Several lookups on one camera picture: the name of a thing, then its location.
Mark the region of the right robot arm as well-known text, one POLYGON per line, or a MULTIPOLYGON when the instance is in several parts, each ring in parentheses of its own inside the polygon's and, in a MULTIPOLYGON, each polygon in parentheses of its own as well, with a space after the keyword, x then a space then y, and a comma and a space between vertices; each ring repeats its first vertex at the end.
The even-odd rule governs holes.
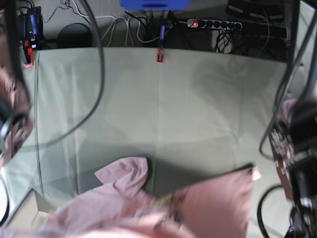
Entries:
POLYGON ((28 55, 18 39, 16 1, 0 2, 0 166, 22 147, 33 129, 31 98, 21 68, 28 55))

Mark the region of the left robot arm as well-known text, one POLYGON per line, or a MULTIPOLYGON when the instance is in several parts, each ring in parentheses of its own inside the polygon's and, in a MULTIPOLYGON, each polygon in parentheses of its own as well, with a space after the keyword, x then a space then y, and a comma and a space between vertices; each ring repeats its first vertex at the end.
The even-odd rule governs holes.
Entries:
POLYGON ((317 235, 317 3, 293 6, 291 56, 274 99, 261 144, 269 141, 271 160, 286 199, 292 204, 288 238, 317 235))

